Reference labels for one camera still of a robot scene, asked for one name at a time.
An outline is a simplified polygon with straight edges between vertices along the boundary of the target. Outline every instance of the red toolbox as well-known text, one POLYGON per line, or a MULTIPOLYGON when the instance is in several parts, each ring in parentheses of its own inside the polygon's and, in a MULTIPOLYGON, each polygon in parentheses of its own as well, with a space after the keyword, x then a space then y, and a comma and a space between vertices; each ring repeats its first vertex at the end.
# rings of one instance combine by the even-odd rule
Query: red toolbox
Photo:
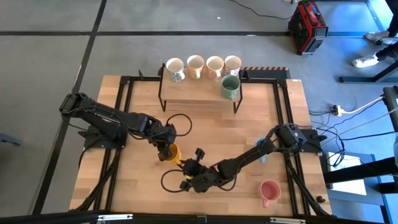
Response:
POLYGON ((289 21, 297 54, 312 54, 328 35, 328 27, 315 1, 300 1, 289 21))

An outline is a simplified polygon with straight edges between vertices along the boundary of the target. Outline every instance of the white mug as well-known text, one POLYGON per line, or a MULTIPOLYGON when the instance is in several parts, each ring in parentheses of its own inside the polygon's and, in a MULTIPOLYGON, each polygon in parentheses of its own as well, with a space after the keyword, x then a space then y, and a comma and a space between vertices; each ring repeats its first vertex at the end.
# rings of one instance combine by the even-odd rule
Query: white mug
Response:
POLYGON ((166 63, 167 71, 173 82, 180 82, 184 80, 184 63, 179 58, 171 58, 166 63))
POLYGON ((225 58, 224 75, 238 75, 242 67, 242 60, 235 55, 225 58))
POLYGON ((192 79, 199 79, 200 73, 205 65, 205 59, 199 55, 192 55, 187 60, 189 76, 192 79))
POLYGON ((224 68, 224 60, 219 56, 211 56, 206 61, 207 77, 210 80, 221 78, 221 71, 224 68))

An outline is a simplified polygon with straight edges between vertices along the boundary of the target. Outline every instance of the mug handle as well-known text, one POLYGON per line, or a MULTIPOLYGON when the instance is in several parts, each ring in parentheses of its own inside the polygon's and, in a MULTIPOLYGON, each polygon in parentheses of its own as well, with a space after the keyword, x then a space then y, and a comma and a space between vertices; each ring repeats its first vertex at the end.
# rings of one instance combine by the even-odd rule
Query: mug handle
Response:
POLYGON ((229 93, 229 95, 228 95, 228 98, 229 98, 229 100, 234 100, 234 97, 235 97, 235 92, 230 92, 229 93))
POLYGON ((221 70, 216 71, 217 78, 221 77, 221 70))
POLYGON ((261 199, 262 200, 262 207, 267 208, 269 205, 269 201, 267 199, 261 199))
POLYGON ((185 74, 183 72, 179 72, 179 74, 181 75, 181 79, 183 80, 185 78, 185 74))
POLYGON ((195 70, 195 73, 196 73, 196 75, 197 75, 197 78, 200 78, 200 69, 196 69, 196 70, 195 70))

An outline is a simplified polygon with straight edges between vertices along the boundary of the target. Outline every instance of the green mug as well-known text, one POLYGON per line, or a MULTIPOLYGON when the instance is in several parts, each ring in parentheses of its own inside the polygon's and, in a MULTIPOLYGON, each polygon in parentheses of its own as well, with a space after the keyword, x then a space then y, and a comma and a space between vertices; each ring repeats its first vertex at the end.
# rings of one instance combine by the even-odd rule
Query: green mug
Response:
POLYGON ((235 94, 238 92, 239 87, 241 87, 241 81, 235 75, 226 75, 221 80, 221 96, 233 100, 235 94))

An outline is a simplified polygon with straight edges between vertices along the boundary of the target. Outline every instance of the mug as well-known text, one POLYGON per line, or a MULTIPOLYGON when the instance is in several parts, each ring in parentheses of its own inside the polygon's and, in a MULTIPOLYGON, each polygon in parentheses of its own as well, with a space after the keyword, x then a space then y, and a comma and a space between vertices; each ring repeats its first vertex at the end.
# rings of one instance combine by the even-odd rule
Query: mug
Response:
POLYGON ((166 63, 167 71, 169 71, 170 78, 173 82, 180 82, 184 80, 184 63, 179 58, 171 58, 166 63))
MULTIPOLYGON (((258 146, 259 144, 261 144, 262 140, 264 140, 264 139, 265 139, 264 137, 261 137, 261 138, 257 139, 256 143, 254 143, 254 146, 258 146)), ((268 155, 263 155, 263 156, 260 157, 260 162, 262 164, 266 163, 267 156, 268 155)))
POLYGON ((176 164, 181 165, 182 155, 181 155, 181 151, 180 151, 180 148, 178 147, 178 145, 173 143, 169 146, 169 149, 170 149, 172 156, 170 158, 166 159, 166 161, 175 162, 176 164))
POLYGON ((199 79, 200 73, 205 65, 205 59, 199 55, 192 55, 187 60, 189 76, 192 79, 199 79))
POLYGON ((210 80, 221 78, 221 71, 224 67, 224 60, 219 56, 211 56, 206 61, 207 77, 210 80))
POLYGON ((274 180, 265 180, 258 186, 257 195, 262 200, 262 206, 267 208, 270 201, 278 200, 280 197, 279 184, 274 180))
POLYGON ((221 96, 233 100, 241 87, 241 81, 234 75, 227 75, 221 80, 221 96))
POLYGON ((238 75, 242 67, 242 60, 235 55, 225 58, 224 75, 238 75))

